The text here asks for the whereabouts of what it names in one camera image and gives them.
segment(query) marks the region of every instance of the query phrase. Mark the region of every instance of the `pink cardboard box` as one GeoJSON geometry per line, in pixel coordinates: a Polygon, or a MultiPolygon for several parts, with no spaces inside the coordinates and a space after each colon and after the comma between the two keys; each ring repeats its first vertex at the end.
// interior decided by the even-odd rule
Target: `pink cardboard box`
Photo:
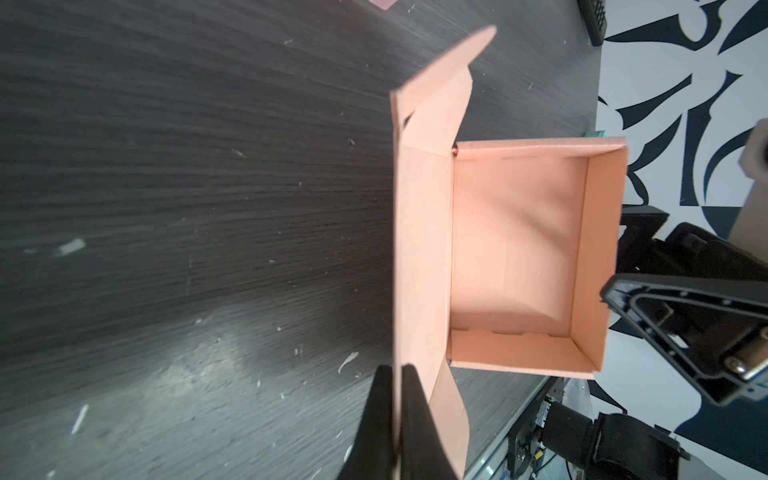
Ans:
{"type": "MultiPolygon", "coordinates": [[[[495,33],[467,37],[391,94],[395,398],[412,363],[459,478],[469,429],[447,358],[586,379],[601,370],[600,289],[615,271],[627,171],[623,138],[454,147],[468,64],[495,33]]],[[[399,430],[397,402],[395,412],[399,430]]]]}

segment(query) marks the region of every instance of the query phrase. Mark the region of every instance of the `beige object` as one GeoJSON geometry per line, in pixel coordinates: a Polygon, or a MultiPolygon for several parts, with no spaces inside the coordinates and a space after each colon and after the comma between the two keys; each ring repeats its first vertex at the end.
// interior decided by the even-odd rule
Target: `beige object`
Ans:
{"type": "Polygon", "coordinates": [[[395,438],[401,367],[416,366],[444,450],[463,476],[469,427],[446,363],[593,378],[616,263],[623,138],[454,140],[467,37],[391,95],[395,131],[395,438]]]}
{"type": "Polygon", "coordinates": [[[768,263],[768,118],[757,122],[739,165],[755,180],[733,224],[728,241],[768,263]]]}

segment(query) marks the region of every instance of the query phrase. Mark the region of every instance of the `white debris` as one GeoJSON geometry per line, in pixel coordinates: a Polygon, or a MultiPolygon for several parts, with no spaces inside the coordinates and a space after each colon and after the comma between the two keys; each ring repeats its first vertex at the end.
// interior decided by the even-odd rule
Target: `white debris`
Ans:
{"type": "Polygon", "coordinates": [[[352,353],[349,354],[348,357],[346,357],[346,360],[344,360],[344,362],[339,367],[339,375],[341,375],[341,369],[344,368],[344,366],[347,363],[352,362],[354,359],[356,359],[359,354],[360,354],[360,352],[352,352],[352,353]]]}
{"type": "Polygon", "coordinates": [[[53,256],[66,257],[70,253],[74,253],[84,248],[85,248],[85,240],[81,238],[75,238],[71,242],[67,242],[64,245],[60,245],[56,250],[54,250],[53,256]]]}
{"type": "Polygon", "coordinates": [[[74,435],[75,433],[80,430],[80,427],[83,425],[83,420],[85,420],[86,414],[88,414],[88,409],[90,406],[86,403],[82,407],[80,407],[80,412],[78,413],[78,417],[74,421],[74,425],[72,426],[72,431],[69,432],[69,435],[74,435]]]}

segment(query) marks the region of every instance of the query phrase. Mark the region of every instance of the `box flap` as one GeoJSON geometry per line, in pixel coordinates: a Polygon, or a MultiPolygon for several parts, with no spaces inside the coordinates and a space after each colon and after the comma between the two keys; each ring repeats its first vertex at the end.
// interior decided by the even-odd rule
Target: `box flap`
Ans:
{"type": "Polygon", "coordinates": [[[451,148],[472,93],[468,63],[495,33],[495,27],[487,27],[470,35],[391,94],[396,398],[400,368],[411,363],[429,399],[445,358],[451,287],[451,148]]]}
{"type": "Polygon", "coordinates": [[[432,412],[445,456],[451,462],[456,478],[462,478],[469,447],[469,417],[445,360],[442,361],[435,390],[429,400],[429,411],[432,412]]]}

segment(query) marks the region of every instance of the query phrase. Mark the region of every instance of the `metal screw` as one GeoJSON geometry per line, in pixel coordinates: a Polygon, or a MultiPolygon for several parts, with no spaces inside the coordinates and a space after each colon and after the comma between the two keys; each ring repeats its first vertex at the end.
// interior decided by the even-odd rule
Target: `metal screw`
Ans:
{"type": "Polygon", "coordinates": [[[743,362],[735,356],[729,356],[725,359],[725,366],[732,372],[736,372],[739,375],[746,373],[746,367],[743,362]]]}

